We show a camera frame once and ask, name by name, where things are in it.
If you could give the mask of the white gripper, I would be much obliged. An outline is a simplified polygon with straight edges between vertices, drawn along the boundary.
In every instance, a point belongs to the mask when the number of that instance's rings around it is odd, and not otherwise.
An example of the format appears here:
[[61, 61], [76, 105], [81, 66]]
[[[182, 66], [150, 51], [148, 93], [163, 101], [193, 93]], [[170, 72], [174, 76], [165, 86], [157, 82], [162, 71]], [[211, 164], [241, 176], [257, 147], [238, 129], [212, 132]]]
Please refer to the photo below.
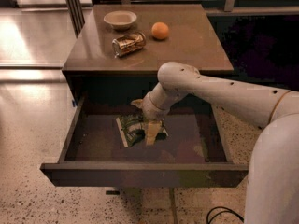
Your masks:
[[158, 108], [150, 99], [150, 94], [147, 93], [142, 99], [135, 99], [131, 102], [131, 105], [141, 109], [146, 119], [153, 120], [149, 121], [145, 129], [146, 145], [153, 145], [156, 136], [162, 129], [162, 123], [156, 120], [162, 120], [169, 113], [169, 109]]

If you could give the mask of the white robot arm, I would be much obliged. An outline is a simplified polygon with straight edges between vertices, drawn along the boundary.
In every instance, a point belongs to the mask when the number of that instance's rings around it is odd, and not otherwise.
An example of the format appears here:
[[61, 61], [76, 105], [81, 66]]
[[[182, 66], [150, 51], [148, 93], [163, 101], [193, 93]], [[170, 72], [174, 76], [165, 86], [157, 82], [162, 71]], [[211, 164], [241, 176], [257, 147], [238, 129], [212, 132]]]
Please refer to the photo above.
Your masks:
[[146, 119], [161, 120], [188, 94], [263, 129], [249, 163], [244, 224], [299, 224], [299, 93], [168, 62], [155, 88], [132, 104]]

